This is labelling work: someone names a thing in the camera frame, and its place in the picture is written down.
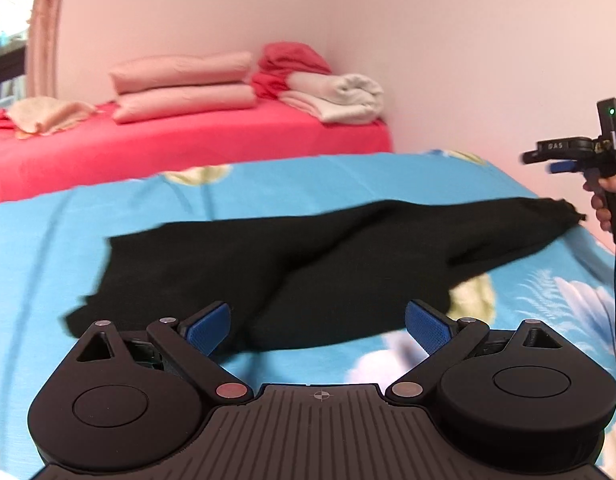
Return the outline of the person right hand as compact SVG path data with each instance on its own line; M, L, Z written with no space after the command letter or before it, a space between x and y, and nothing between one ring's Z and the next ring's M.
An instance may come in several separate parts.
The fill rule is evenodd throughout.
M612 213L607 206L607 199L610 194L616 194L616 175L602 178L588 172L585 175L583 188L586 192L592 193L591 206L595 211L596 219L600 222L600 228L611 233Z

